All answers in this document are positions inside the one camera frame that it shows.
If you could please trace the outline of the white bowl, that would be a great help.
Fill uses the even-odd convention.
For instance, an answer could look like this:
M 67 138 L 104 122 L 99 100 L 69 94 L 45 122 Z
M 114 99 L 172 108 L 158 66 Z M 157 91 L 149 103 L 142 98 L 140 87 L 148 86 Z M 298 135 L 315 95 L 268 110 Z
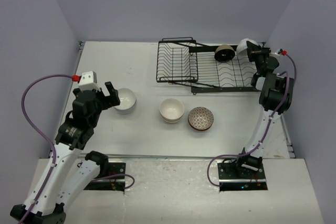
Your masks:
M 131 107 L 134 103 L 136 103 L 137 99 L 134 92 L 127 88 L 121 88 L 118 90 L 119 99 L 120 99 L 120 107 L 122 109 L 126 109 Z
M 136 104 L 134 103 L 131 107 L 122 109 L 120 106 L 115 106 L 114 109 L 119 113 L 119 114 L 130 114 L 134 111 L 136 107 Z
M 251 42 L 254 45 L 259 46 L 259 43 L 249 39 L 249 38 L 245 38 L 243 40 L 241 40 L 236 48 L 236 55 L 237 57 L 247 57 L 247 42 Z

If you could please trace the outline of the beige bowl black interior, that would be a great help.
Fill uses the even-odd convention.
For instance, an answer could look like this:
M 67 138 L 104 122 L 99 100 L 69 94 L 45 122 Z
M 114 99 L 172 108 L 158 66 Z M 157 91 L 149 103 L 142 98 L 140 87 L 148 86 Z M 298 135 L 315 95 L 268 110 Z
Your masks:
M 232 46 L 223 44 L 216 48 L 214 58 L 218 62 L 228 62 L 235 57 L 236 53 Z

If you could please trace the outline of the cream bowl orange flower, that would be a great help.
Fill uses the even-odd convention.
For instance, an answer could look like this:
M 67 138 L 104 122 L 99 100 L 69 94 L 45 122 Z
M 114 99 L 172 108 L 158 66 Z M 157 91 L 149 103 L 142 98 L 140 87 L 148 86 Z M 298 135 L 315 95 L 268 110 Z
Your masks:
M 177 119 L 173 119 L 173 120 L 171 120 L 171 119 L 167 119 L 167 118 L 165 118 L 163 115 L 161 115 L 161 118 L 162 118 L 162 120 L 163 120 L 164 122 L 166 122 L 167 124 L 176 124 L 176 123 L 178 123 L 178 122 L 181 120 L 182 116 L 179 117 L 179 118 L 177 118 Z

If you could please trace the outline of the brown patterned bowl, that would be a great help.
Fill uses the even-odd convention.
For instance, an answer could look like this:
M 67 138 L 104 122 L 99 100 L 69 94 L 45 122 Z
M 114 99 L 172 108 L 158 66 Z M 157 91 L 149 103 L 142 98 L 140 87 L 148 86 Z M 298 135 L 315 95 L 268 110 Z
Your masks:
M 196 126 L 206 126 L 214 123 L 214 115 L 208 108 L 199 106 L 190 110 L 187 120 Z

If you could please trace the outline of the white bowl front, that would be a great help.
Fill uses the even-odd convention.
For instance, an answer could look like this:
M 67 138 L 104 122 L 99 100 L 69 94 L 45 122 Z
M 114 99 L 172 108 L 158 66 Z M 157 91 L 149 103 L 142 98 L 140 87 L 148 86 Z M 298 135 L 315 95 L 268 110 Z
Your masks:
M 119 113 L 119 114 L 130 114 L 134 111 L 136 107 L 136 104 L 134 103 L 131 107 L 122 109 L 120 106 L 115 106 L 114 109 Z

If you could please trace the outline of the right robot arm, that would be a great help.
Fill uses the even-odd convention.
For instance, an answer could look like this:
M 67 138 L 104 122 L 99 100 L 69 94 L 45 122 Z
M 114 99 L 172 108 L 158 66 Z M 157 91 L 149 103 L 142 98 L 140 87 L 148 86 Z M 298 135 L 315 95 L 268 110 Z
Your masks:
M 249 62 L 255 64 L 256 73 L 253 75 L 251 85 L 260 91 L 260 115 L 256 128 L 234 165 L 235 174 L 239 178 L 246 178 L 252 172 L 261 169 L 270 132 L 281 115 L 291 106 L 295 79 L 289 77 L 286 71 L 276 73 L 280 54 L 272 52 L 270 48 L 254 40 L 241 40 L 236 53 L 237 56 L 246 56 Z

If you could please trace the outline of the red patterned bowl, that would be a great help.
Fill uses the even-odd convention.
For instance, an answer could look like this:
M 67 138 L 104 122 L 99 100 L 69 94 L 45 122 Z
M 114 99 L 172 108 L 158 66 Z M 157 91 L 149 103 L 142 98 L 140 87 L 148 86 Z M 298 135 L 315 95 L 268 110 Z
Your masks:
M 190 122 L 188 122 L 188 124 L 192 129 L 194 129 L 198 132 L 205 132 L 212 127 L 212 124 L 207 124 L 206 126 L 196 126 L 194 124 L 191 124 Z

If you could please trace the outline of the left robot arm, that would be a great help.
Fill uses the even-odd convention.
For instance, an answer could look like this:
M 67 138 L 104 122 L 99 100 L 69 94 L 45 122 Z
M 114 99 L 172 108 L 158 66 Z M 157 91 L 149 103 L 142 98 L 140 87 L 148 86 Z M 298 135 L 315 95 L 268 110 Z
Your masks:
M 105 86 L 108 95 L 100 88 L 79 86 L 73 90 L 72 109 L 51 142 L 51 156 L 42 177 L 24 203 L 14 205 L 10 212 L 19 223 L 63 223 L 67 208 L 79 193 L 92 181 L 108 175 L 108 157 L 92 151 L 65 183 L 71 167 L 93 136 L 101 112 L 120 104 L 118 91 L 112 83 L 106 82 Z

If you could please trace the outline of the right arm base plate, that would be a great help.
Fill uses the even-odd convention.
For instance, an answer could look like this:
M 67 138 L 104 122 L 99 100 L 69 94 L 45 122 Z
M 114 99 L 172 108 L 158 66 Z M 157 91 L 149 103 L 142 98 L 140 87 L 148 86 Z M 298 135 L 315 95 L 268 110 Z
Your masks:
M 258 171 L 238 167 L 236 162 L 217 163 L 219 191 L 268 190 L 263 165 Z

